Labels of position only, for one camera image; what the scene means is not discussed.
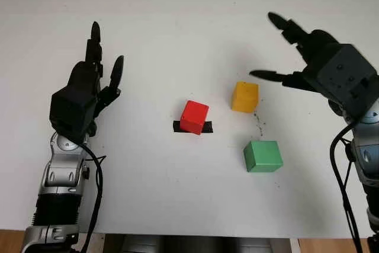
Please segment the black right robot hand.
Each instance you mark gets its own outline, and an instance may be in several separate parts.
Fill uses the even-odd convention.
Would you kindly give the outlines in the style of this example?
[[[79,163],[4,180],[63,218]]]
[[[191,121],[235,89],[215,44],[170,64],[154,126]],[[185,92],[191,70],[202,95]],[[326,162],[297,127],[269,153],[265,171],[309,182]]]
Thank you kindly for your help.
[[[275,12],[269,12],[268,18],[277,29],[281,30],[283,38],[289,44],[295,45],[307,65],[328,44],[336,44],[338,42],[333,36],[323,30],[313,30],[311,33],[307,33],[293,20],[286,20]],[[285,87],[311,92],[317,91],[305,80],[302,72],[293,72],[285,75],[276,71],[256,69],[250,71],[249,74],[263,80],[280,82]]]

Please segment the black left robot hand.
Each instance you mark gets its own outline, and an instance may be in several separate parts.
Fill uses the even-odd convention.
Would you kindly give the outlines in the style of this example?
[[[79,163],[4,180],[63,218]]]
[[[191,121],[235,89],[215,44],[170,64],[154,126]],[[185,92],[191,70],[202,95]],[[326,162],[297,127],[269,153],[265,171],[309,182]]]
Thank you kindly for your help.
[[[101,88],[103,77],[101,31],[99,24],[92,23],[91,36],[87,40],[85,60],[77,63],[70,75],[68,85],[79,92],[81,110],[74,126],[90,137],[95,136],[95,119],[100,112],[115,101],[121,94],[119,84],[123,74],[124,56],[120,55],[114,63],[110,84]]]

